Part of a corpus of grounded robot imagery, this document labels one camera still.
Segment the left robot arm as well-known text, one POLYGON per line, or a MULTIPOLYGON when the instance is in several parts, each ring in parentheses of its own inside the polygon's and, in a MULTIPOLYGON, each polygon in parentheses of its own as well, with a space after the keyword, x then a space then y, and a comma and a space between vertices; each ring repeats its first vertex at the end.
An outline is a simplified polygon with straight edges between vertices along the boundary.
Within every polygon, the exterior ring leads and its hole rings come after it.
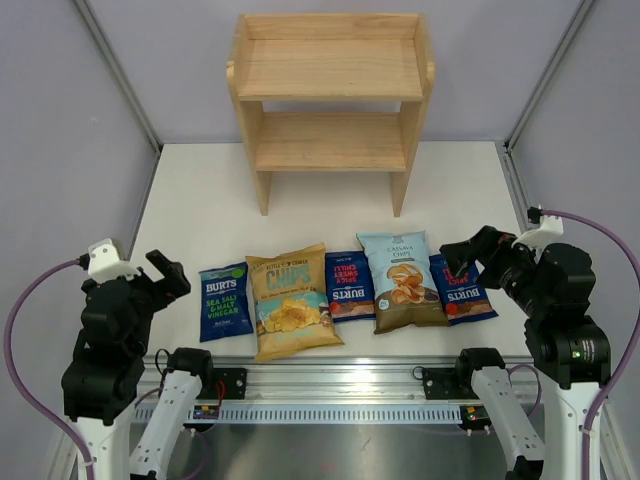
POLYGON ((152 280, 122 259, 105 239, 81 259, 89 279, 70 366, 63 374, 64 414, 88 449, 90 479, 164 479, 196 398, 215 388, 209 352, 179 348, 168 359, 159 399, 135 447, 129 433, 145 371, 154 315, 191 291, 181 263, 158 250, 146 255, 161 277, 152 280))

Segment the blue Burts chilli bag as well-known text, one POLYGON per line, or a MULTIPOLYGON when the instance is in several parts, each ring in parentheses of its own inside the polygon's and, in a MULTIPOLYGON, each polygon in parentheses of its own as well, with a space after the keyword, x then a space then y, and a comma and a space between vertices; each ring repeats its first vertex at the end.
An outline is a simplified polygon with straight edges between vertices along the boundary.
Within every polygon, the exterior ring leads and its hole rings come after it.
POLYGON ((485 288, 476 283, 479 276, 476 266, 471 267, 462 277, 454 277, 444 256, 437 254, 430 257, 430 271, 444 313, 452 326, 498 316, 485 288))
POLYGON ((325 255, 329 311, 335 323, 374 320, 374 287, 367 258, 362 251, 325 255))

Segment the blue Burts sea salt bag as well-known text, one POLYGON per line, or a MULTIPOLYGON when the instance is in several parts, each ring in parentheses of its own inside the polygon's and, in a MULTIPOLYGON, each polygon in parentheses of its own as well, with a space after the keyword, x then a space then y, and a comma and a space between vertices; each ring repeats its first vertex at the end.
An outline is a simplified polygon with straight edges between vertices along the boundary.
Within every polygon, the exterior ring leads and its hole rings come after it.
POLYGON ((250 319, 246 262, 199 272, 201 281, 200 342, 248 335, 250 319))

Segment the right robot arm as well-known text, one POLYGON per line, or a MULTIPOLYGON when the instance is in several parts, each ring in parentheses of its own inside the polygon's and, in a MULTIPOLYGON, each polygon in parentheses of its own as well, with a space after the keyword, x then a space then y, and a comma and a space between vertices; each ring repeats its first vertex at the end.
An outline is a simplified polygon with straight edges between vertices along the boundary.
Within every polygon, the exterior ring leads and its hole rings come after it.
POLYGON ((600 418, 597 396, 611 376, 610 343, 587 315, 595 285, 590 256, 560 242, 563 222, 545 216, 520 236, 483 227, 440 248, 460 277, 480 264, 477 279, 503 290, 525 313, 525 344, 538 372, 545 413, 539 437, 523 411, 494 348, 468 348, 456 361, 454 384, 477 396, 504 452, 509 479, 597 479, 600 418))

